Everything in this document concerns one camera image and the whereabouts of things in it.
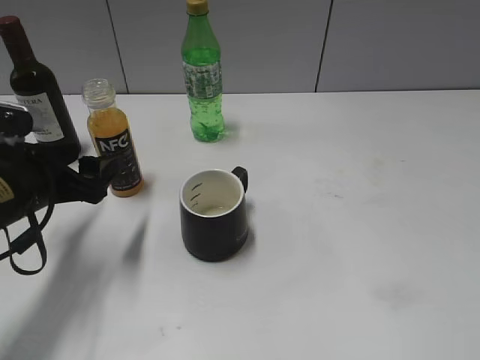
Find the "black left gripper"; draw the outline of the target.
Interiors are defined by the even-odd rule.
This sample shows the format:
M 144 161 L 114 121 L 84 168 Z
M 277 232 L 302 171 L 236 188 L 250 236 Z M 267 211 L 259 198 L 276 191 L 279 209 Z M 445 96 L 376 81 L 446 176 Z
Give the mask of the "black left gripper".
M 98 204 L 112 188 L 135 188 L 139 164 L 132 148 L 78 160 L 80 148 L 22 142 L 1 144 L 1 226 L 52 204 Z

